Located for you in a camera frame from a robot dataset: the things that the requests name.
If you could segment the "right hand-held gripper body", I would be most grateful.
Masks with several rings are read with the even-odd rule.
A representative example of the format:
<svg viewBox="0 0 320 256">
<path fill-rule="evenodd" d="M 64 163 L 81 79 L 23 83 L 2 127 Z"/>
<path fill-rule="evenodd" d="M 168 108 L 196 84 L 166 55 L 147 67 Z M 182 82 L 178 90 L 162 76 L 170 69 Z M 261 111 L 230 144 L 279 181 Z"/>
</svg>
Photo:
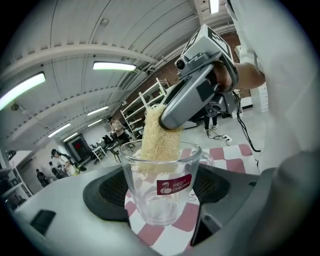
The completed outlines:
<svg viewBox="0 0 320 256">
<path fill-rule="evenodd" d="M 231 85 L 217 82 L 215 64 L 222 64 L 231 78 Z M 208 113 L 231 113 L 239 99 L 233 91 L 239 75 L 231 48 L 215 31 L 203 24 L 189 39 L 175 63 L 180 76 L 174 103 L 183 105 L 195 100 L 197 108 Z"/>
</svg>

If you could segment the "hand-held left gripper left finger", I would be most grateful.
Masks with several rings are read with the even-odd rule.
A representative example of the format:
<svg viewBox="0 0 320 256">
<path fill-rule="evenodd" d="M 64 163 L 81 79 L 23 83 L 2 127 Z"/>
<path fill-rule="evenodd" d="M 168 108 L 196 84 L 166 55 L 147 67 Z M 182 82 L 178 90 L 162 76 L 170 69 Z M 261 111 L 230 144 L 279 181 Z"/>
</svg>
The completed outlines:
<svg viewBox="0 0 320 256">
<path fill-rule="evenodd" d="M 60 179 L 17 209 L 17 223 L 46 256 L 154 256 L 132 231 L 120 166 Z"/>
</svg>

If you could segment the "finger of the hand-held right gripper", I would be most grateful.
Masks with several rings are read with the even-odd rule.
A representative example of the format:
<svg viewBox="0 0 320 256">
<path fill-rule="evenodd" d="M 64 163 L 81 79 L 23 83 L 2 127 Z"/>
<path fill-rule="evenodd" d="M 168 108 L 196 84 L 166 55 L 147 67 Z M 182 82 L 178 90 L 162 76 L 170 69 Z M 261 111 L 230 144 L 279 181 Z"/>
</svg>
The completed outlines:
<svg viewBox="0 0 320 256">
<path fill-rule="evenodd" d="M 174 130 L 189 121 L 205 107 L 215 95 L 211 83 L 212 63 L 183 77 L 165 100 L 166 107 L 159 117 L 159 125 L 165 130 Z"/>
</svg>

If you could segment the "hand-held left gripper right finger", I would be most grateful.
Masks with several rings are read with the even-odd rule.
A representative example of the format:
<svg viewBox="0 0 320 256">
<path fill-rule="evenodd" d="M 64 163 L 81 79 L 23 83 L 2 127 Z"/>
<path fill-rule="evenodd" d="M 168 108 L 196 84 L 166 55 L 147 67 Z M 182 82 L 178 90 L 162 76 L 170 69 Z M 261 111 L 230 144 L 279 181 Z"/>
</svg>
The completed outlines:
<svg viewBox="0 0 320 256">
<path fill-rule="evenodd" d="M 252 193 L 258 175 L 200 164 L 193 184 L 199 210 L 190 246 L 194 247 L 224 227 Z"/>
</svg>

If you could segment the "person's right hand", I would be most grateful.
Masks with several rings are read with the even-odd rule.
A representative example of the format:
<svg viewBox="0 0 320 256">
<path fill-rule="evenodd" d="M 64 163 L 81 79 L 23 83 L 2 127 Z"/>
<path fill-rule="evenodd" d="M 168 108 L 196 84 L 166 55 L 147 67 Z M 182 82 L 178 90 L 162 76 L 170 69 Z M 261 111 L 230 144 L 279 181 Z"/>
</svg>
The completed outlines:
<svg viewBox="0 0 320 256">
<path fill-rule="evenodd" d="M 231 76 L 226 66 L 220 61 L 213 62 L 213 72 L 215 73 L 216 80 L 223 86 L 230 86 L 232 84 Z"/>
</svg>

